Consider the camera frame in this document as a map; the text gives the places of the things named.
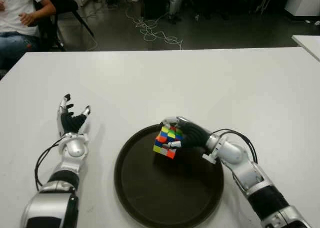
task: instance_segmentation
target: orange sticker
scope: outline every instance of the orange sticker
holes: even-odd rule
[[[173,159],[175,157],[175,152],[172,152],[171,150],[168,150],[168,152],[166,153],[167,157]]]

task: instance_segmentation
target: rubik's cube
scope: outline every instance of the rubik's cube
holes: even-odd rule
[[[167,147],[164,147],[163,144],[179,140],[182,140],[181,130],[173,126],[170,128],[163,126],[159,135],[155,138],[153,151],[173,159],[177,149],[168,149]]]

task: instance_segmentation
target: human hand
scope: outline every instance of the human hand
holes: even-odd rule
[[[21,17],[20,18],[21,23],[26,26],[29,26],[36,20],[33,14],[22,13],[22,14],[19,14],[19,17]]]
[[[6,10],[5,8],[5,2],[3,0],[0,0],[0,11]]]

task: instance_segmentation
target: white table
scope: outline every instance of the white table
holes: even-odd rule
[[[116,196],[115,160],[134,133],[175,115],[246,134],[288,202],[320,227],[319,76],[302,48],[26,54],[0,81],[1,227],[19,226],[36,191],[36,159],[58,139],[56,110],[69,92],[75,112],[92,107],[79,228],[141,227]],[[42,181],[59,159],[52,151]],[[220,206],[200,227],[259,227],[224,170]]]
[[[320,62],[320,36],[293,35],[292,39]]]

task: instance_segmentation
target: white t-shirt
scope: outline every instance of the white t-shirt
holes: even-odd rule
[[[19,14],[35,11],[33,0],[3,0],[5,11],[0,11],[0,32],[15,32],[39,36],[37,27],[27,27],[20,21]]]

